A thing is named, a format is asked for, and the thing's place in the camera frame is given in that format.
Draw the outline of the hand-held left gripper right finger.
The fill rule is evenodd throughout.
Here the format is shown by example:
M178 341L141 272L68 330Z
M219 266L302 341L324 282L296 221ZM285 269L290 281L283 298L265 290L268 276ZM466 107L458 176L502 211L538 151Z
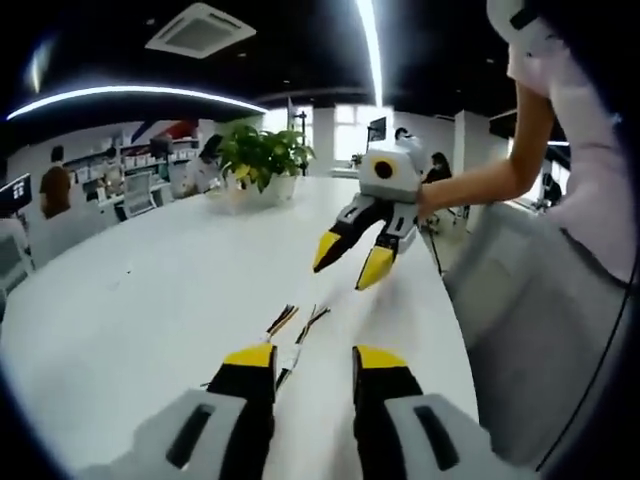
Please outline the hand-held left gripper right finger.
M425 394L408 364L356 345L353 435L365 479L499 479L488 434L439 394Z

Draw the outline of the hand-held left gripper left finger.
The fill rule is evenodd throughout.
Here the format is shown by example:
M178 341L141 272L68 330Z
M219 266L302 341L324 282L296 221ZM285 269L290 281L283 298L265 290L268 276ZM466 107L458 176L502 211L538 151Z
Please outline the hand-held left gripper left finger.
M277 347L225 357L204 390L188 390L136 432L135 479L259 479L274 433Z

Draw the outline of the person's right hand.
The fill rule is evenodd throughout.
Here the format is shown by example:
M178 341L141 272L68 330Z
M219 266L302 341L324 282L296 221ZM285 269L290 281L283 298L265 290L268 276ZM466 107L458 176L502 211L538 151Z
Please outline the person's right hand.
M417 220L419 223L428 220L435 212L445 209L447 202L440 183L422 184L416 197L416 204L418 208Z

